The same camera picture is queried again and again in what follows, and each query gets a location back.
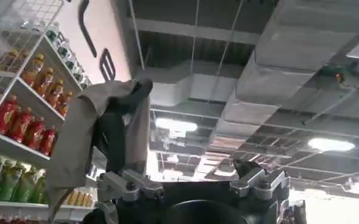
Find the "ceiling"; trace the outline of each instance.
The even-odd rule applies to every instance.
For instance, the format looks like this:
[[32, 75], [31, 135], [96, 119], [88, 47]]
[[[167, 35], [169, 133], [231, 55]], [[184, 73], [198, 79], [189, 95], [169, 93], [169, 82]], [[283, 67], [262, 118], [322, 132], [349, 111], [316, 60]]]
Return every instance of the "ceiling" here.
[[[296, 186], [336, 189], [359, 175], [359, 59], [345, 57], [359, 43], [359, 1], [131, 3], [121, 21], [134, 76], [155, 83], [150, 149], [160, 171], [231, 180], [214, 172], [244, 158], [286, 170]], [[338, 83], [338, 71], [352, 75]], [[199, 128], [167, 147], [160, 117]], [[321, 153], [307, 145], [314, 137], [356, 147]]]

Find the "ceiling duct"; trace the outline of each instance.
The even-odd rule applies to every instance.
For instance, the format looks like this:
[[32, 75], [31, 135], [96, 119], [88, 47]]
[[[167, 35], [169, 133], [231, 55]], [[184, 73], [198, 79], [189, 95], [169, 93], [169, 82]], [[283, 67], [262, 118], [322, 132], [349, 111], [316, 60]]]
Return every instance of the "ceiling duct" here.
[[359, 1], [280, 1], [229, 97], [210, 147], [238, 149], [358, 33]]

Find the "metal clamp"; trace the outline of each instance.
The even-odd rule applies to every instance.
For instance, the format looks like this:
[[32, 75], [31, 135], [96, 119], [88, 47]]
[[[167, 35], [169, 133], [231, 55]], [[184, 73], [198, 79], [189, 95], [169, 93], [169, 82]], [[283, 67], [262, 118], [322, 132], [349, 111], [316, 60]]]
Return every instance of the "metal clamp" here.
[[265, 170], [261, 167], [252, 169], [239, 180], [230, 183], [230, 190], [234, 191], [240, 198], [247, 196], [249, 189], [265, 176]]

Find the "white shelf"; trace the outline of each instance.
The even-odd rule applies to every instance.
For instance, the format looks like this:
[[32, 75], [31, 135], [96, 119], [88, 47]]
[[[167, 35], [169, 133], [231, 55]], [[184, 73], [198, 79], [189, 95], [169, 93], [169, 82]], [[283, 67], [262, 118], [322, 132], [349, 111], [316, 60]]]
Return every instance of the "white shelf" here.
[[[39, 168], [47, 168], [50, 157], [0, 134], [0, 154]], [[96, 180], [87, 176], [86, 186], [96, 187]]]
[[[48, 219], [47, 205], [0, 201], [0, 209], [2, 214], [33, 215], [39, 216], [43, 220]], [[56, 213], [55, 219], [81, 221], [92, 209], [91, 207], [63, 205]]]

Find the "fluorescent light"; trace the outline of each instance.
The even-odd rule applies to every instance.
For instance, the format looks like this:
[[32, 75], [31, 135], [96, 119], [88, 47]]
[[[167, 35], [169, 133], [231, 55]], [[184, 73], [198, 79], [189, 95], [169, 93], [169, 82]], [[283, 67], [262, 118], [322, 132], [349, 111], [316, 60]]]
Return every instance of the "fluorescent light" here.
[[232, 177], [234, 174], [236, 173], [236, 171], [232, 171], [232, 172], [224, 172], [221, 170], [216, 170], [215, 175], [217, 176], [224, 176], [224, 177]]
[[178, 156], [175, 154], [175, 155], [171, 155], [171, 156], [167, 157], [167, 161], [172, 162], [172, 163], [178, 163], [179, 159], [178, 159]]
[[155, 125], [160, 128], [173, 130], [173, 131], [195, 131], [197, 124], [185, 121], [176, 121], [168, 118], [158, 118]]
[[313, 138], [308, 145], [320, 151], [349, 151], [355, 147], [353, 143], [326, 138]]

